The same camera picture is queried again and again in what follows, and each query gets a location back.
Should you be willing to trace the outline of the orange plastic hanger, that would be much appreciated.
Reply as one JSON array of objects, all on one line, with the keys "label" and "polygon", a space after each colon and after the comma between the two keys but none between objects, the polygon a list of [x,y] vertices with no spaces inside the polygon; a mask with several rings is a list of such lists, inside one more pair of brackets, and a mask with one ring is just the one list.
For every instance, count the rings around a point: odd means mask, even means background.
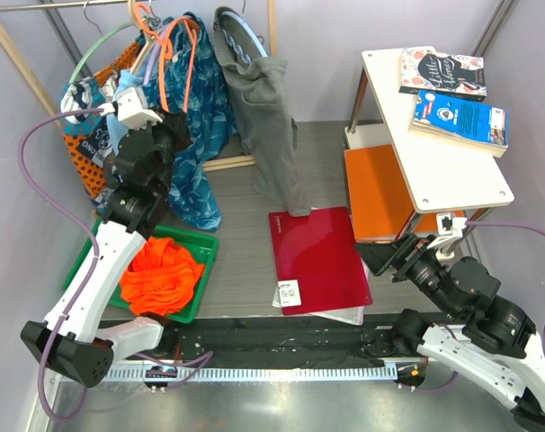
[{"label": "orange plastic hanger", "polygon": [[[143,63],[143,61],[146,59],[148,60],[148,57],[150,53],[152,52],[152,49],[156,42],[161,41],[161,30],[154,30],[151,29],[149,24],[147,23],[147,15],[152,15],[152,10],[148,4],[142,4],[138,3],[137,1],[128,1],[129,5],[129,12],[131,15],[131,18],[136,25],[138,29],[140,29],[143,33],[143,35],[146,37],[146,44],[141,50],[141,52],[138,54],[137,59],[132,65],[131,72],[137,72],[140,68],[140,65]],[[179,26],[184,28],[185,34],[188,37],[188,40],[191,45],[191,54],[189,57],[189,65],[187,69],[187,75],[186,75],[186,81],[185,81],[185,88],[183,91],[183,112],[188,113],[189,108],[189,100],[190,100],[190,94],[192,89],[192,75],[193,75],[193,64],[194,64],[194,58],[197,51],[198,43],[199,43],[199,31],[200,26],[197,22],[194,21],[192,16],[190,14],[185,14],[177,19],[172,20],[168,25],[168,29],[171,31],[170,36],[172,40],[172,48],[173,53],[171,56],[168,54],[165,55],[165,62],[162,63],[159,67],[159,77],[157,78],[158,81],[158,93],[159,93],[159,100],[161,103],[161,107],[164,111],[169,112],[169,102],[168,102],[168,93],[165,85],[165,66],[169,61],[172,61],[174,58],[174,41],[172,38],[172,34],[175,31],[175,29]]]}]

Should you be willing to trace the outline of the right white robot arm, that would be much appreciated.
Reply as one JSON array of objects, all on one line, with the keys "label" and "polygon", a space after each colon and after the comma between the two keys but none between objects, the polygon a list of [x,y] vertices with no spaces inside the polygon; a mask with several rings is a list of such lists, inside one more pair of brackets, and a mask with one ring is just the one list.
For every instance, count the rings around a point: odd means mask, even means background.
[{"label": "right white robot arm", "polygon": [[409,281],[453,323],[453,337],[423,313],[403,310],[391,329],[391,345],[448,366],[506,407],[527,431],[545,431],[543,337],[525,311],[498,295],[501,283],[471,256],[442,264],[430,245],[414,234],[389,243],[355,248],[373,275],[392,270],[394,282]]}]

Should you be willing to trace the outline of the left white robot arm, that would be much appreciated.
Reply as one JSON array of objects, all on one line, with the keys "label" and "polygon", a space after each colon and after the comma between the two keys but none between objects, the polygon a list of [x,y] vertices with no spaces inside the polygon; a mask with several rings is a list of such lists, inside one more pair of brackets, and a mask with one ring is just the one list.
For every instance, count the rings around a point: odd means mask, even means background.
[{"label": "left white robot arm", "polygon": [[191,144],[184,112],[159,112],[120,141],[114,172],[120,177],[89,248],[58,304],[42,321],[27,321],[20,338],[40,364],[92,388],[111,366],[148,351],[169,357],[176,347],[168,319],[146,313],[101,329],[103,312],[130,262],[169,206],[175,155]]}]

